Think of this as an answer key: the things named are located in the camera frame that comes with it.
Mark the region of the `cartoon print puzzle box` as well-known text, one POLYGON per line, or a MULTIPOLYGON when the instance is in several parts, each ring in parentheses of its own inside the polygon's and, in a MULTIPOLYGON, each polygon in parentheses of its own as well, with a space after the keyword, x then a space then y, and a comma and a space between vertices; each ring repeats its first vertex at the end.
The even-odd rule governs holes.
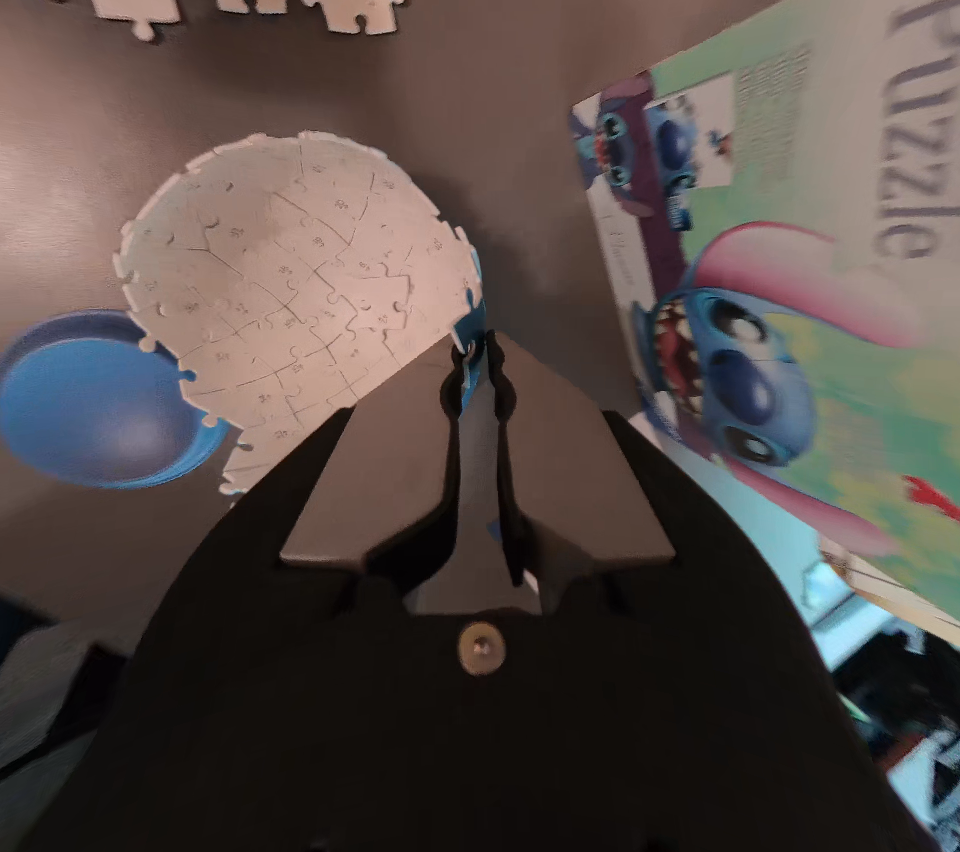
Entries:
POLYGON ((958 641, 959 0, 783 0, 569 113, 655 441, 958 641))

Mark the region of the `blue white puzzle ball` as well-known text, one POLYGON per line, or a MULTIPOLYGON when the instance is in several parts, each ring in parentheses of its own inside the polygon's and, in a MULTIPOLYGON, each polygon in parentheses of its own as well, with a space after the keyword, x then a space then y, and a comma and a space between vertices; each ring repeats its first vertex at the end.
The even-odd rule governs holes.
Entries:
POLYGON ((201 423, 240 431, 226 496, 432 346, 472 354, 486 332, 466 233, 383 152, 327 133, 188 162, 123 226, 113 264, 201 423))

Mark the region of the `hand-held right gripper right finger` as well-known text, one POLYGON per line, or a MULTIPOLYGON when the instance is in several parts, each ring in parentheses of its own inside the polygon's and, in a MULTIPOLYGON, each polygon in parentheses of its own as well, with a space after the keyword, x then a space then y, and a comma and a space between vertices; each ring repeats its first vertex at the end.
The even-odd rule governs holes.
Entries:
POLYGON ((540 584, 676 556, 602 409, 509 336, 489 333, 496 485, 510 579, 540 584))

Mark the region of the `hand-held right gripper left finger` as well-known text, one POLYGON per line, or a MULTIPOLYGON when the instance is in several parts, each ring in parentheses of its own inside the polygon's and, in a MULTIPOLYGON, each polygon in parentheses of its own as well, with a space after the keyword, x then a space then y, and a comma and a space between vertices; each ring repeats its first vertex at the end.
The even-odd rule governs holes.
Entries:
POLYGON ((444 502, 463 353, 440 340, 357 402, 284 544, 288 565, 367 565, 444 502))

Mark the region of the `blue round ball stand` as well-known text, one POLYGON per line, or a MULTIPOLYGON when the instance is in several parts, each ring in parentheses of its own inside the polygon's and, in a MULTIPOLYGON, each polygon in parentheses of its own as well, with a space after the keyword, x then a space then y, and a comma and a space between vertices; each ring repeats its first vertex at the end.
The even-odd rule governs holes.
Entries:
POLYGON ((185 375, 124 311, 95 308, 44 319, 2 354, 2 440, 22 463, 58 481, 106 490, 159 486, 193 472, 232 425, 205 424, 186 402, 185 375))

